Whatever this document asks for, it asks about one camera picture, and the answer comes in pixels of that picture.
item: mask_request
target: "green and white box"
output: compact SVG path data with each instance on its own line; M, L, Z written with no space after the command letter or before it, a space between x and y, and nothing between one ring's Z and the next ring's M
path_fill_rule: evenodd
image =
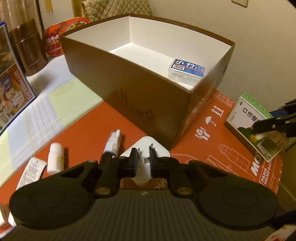
M226 126L253 153L259 153L267 162L287 144L287 138L278 131L256 134L252 125L273 116L249 95L243 94L226 120Z

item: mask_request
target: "wall outlet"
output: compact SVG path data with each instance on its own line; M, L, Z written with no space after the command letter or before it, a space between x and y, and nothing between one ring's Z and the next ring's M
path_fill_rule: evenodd
M242 5L244 7L247 7L248 2L249 2L249 0L231 0L231 1L234 2L234 3L237 3L239 5Z

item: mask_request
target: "white pill bottle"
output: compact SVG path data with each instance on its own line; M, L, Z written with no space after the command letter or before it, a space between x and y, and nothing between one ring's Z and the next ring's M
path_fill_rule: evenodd
M50 145L47 173L52 175L64 170L65 156L64 148L60 143L54 142Z

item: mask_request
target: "umbrella icon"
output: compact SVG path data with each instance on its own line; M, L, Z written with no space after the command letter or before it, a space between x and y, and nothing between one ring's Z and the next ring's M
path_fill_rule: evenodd
M207 123L207 125L208 125L210 122L212 122L211 119L212 119L211 116L208 116L208 117L205 118L205 122Z

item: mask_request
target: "brown cardboard box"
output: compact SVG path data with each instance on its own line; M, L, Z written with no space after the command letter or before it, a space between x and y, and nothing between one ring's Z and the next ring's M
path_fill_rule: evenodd
M135 14L93 22L60 38L70 71L168 149L221 83L235 45L195 26ZM168 79L175 58L205 67L191 90Z

